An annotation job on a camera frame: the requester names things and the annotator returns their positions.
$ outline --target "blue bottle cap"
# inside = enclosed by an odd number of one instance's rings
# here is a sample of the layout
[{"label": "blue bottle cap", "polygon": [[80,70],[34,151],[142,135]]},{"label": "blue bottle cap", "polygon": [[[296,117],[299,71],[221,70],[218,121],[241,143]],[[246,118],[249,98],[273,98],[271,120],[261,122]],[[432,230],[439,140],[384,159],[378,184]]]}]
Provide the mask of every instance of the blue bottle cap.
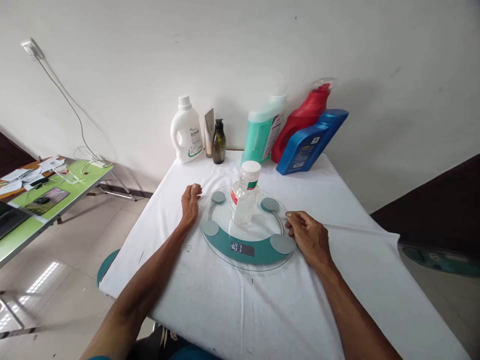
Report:
[{"label": "blue bottle cap", "polygon": [[348,115],[349,115],[349,112],[347,110],[327,109],[320,116],[319,120],[322,123],[332,125],[337,123],[343,123]]}]

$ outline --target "white detergent bottle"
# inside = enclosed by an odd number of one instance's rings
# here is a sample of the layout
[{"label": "white detergent bottle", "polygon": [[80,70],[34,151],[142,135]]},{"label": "white detergent bottle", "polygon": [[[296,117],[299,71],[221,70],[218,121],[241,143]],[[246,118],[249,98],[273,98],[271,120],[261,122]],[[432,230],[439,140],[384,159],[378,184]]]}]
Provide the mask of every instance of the white detergent bottle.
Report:
[{"label": "white detergent bottle", "polygon": [[171,121],[170,136],[176,158],[188,163],[203,154],[199,113],[192,107],[188,95],[178,97],[178,111]]}]

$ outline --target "tiled floor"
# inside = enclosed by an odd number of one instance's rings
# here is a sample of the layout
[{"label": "tiled floor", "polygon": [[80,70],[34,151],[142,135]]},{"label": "tiled floor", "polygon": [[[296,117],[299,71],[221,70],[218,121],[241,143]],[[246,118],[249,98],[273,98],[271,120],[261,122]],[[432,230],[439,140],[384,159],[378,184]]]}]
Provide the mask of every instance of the tiled floor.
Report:
[{"label": "tiled floor", "polygon": [[[97,289],[97,271],[119,249],[148,200],[86,197],[0,269],[0,289],[34,334],[0,340],[2,359],[77,359],[113,300]],[[480,280],[403,262],[473,359],[480,359]],[[153,321],[143,323],[139,338]],[[5,309],[0,332],[15,330]]]}]

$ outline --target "white tablecloth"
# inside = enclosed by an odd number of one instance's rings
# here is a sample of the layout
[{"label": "white tablecloth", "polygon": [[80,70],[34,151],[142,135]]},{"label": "white tablecloth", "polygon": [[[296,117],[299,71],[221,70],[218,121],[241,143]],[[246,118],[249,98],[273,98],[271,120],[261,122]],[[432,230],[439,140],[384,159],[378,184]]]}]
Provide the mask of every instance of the white tablecloth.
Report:
[{"label": "white tablecloth", "polygon": [[[207,195],[234,183],[241,156],[228,151],[221,165],[205,156],[187,164],[175,161],[100,290],[116,298],[178,224],[185,187],[199,183]],[[305,210],[325,224],[338,269],[403,359],[469,359],[403,265],[399,236],[370,218],[327,156],[309,172],[288,176],[275,165],[263,166],[258,186],[288,210]],[[198,223],[151,316],[225,359],[344,359],[325,291],[300,250],[271,271],[239,270],[209,248]]]}]

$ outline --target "forearm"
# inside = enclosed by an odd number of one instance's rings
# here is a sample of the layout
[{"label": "forearm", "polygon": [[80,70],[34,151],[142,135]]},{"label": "forearm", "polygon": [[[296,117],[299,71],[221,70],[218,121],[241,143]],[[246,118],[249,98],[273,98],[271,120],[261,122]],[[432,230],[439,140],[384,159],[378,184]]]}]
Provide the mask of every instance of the forearm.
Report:
[{"label": "forearm", "polygon": [[163,245],[140,267],[111,306],[81,359],[105,355],[125,359],[144,319],[160,298],[191,224],[180,222]]},{"label": "forearm", "polygon": [[346,360],[401,357],[357,300],[335,264],[315,269],[325,289],[340,332]]},{"label": "forearm", "polygon": [[131,278],[109,314],[142,324],[160,298],[177,261],[178,253],[191,224],[180,222],[170,237]]}]

